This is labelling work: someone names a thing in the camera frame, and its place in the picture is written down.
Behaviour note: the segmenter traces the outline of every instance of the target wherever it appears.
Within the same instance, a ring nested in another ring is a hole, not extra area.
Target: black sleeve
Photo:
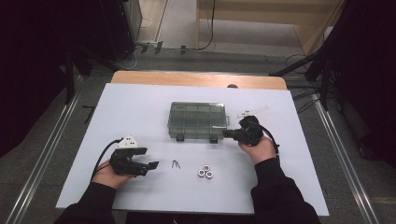
[[[115,197],[115,189],[91,182],[79,202],[68,206],[54,223],[116,223],[111,212]]]
[[[257,163],[255,170],[258,184],[250,193],[257,223],[320,223],[315,209],[276,159]]]

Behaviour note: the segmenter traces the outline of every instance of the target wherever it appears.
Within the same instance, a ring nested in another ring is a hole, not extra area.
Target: plastic organizer box
[[[168,128],[170,137],[177,141],[190,138],[217,143],[227,128],[224,104],[173,102]]]

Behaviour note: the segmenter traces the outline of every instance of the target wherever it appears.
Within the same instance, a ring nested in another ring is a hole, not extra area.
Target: cable
[[[170,49],[170,50],[203,50],[203,49],[207,49],[207,47],[209,47],[209,45],[212,43],[213,41],[213,20],[215,18],[215,9],[216,9],[216,0],[213,0],[213,8],[212,8],[212,18],[211,18],[211,27],[209,28],[210,30],[210,40],[207,43],[206,46],[204,46],[203,48],[199,48],[199,49],[172,49],[172,48],[161,48],[161,49]]]
[[[140,28],[149,28],[152,25],[152,20],[151,19],[147,19],[147,18],[142,18],[143,20],[149,21],[150,24],[147,26],[140,26]]]
[[[105,149],[103,149],[102,154],[99,156],[99,159],[98,159],[98,161],[96,162],[95,167],[93,167],[91,180],[93,180],[93,177],[96,175],[96,173],[97,173],[98,171],[100,171],[101,169],[105,168],[105,167],[102,167],[102,168],[100,168],[99,170],[96,170],[97,167],[99,166],[99,162],[102,160],[102,158],[103,158],[103,156],[105,155],[105,153],[107,152],[107,150],[111,147],[111,145],[113,145],[113,144],[115,144],[115,143],[119,143],[120,141],[122,141],[122,139],[123,139],[123,138],[112,141],[111,143],[109,143],[109,144],[105,147]]]
[[[305,56],[305,55],[303,55],[303,54],[293,54],[293,55],[290,55],[290,56],[286,59],[286,61],[285,61],[286,67],[289,67],[289,65],[288,65],[288,60],[289,60],[290,58],[294,57],[294,56]],[[305,72],[296,72],[295,70],[294,70],[293,72],[294,72],[294,73],[297,73],[297,74],[301,74],[301,75],[303,75],[303,74],[306,73],[306,71],[305,71]]]
[[[125,69],[125,70],[131,70],[131,69],[135,68],[135,67],[137,66],[136,52],[137,52],[139,49],[142,49],[142,47],[136,48],[136,49],[134,50],[134,65],[133,65],[132,67],[124,67],[123,65],[121,65],[121,64],[119,64],[119,63],[115,63],[115,64],[118,65],[119,67]]]
[[[297,110],[297,114],[300,114],[302,112],[304,112],[305,110],[307,110],[311,105],[313,105],[314,103],[316,103],[318,101],[317,100],[310,100],[307,103],[305,103],[303,106],[300,107],[300,109]]]
[[[275,149],[275,153],[276,153],[276,157],[279,159],[278,154],[279,154],[279,145],[276,143],[275,138],[272,136],[272,134],[270,133],[270,131],[268,131],[266,128],[264,128],[262,125],[255,123],[255,122],[239,122],[239,124],[253,124],[256,126],[259,126],[267,135],[268,137],[272,140],[273,145],[274,145],[274,149]]]
[[[213,17],[212,17],[212,26],[210,26],[210,22],[209,22],[209,9],[208,9],[208,7],[207,7],[207,0],[205,0],[205,8],[206,8],[206,24],[207,24],[207,28],[209,29],[209,31],[211,32],[211,34],[213,35]],[[213,44],[215,45],[214,47],[213,47],[213,49],[215,49],[216,48],[216,42],[213,42]]]
[[[307,91],[307,92],[304,92],[304,93],[301,93],[301,94],[293,96],[292,99],[293,99],[293,101],[295,101],[295,100],[298,100],[298,99],[303,98],[305,96],[312,95],[312,94],[317,93],[317,92],[319,92],[319,89],[314,90],[314,91]]]
[[[288,89],[314,89],[314,90],[318,90],[320,88],[319,87],[314,87],[314,86],[289,86],[288,85]]]

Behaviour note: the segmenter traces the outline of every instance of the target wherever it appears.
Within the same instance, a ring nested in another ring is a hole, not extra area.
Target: white tabletop
[[[78,202],[105,146],[130,134],[139,146],[148,148],[147,154],[135,156],[135,161],[160,163],[156,170],[119,189],[114,209],[253,214],[250,189],[257,178],[248,155],[233,139],[218,144],[171,139],[167,121],[172,102],[224,103],[229,129],[240,128],[237,114],[268,106],[256,117],[280,144],[283,171],[295,180],[318,215],[329,215],[289,91],[135,84],[106,85],[56,206],[65,208]],[[114,147],[104,160],[110,158]],[[179,162],[180,169],[172,168],[173,160]],[[205,164],[211,167],[211,179],[198,176]]]

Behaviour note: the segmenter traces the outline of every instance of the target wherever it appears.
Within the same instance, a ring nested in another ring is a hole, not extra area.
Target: metal nut
[[[204,165],[204,171],[208,172],[210,170],[210,166],[209,165]]]
[[[212,178],[212,176],[213,176],[213,173],[211,172],[211,171],[208,171],[208,172],[206,172],[206,177],[207,178]]]
[[[205,176],[205,170],[199,170],[198,171],[198,176],[204,177]]]

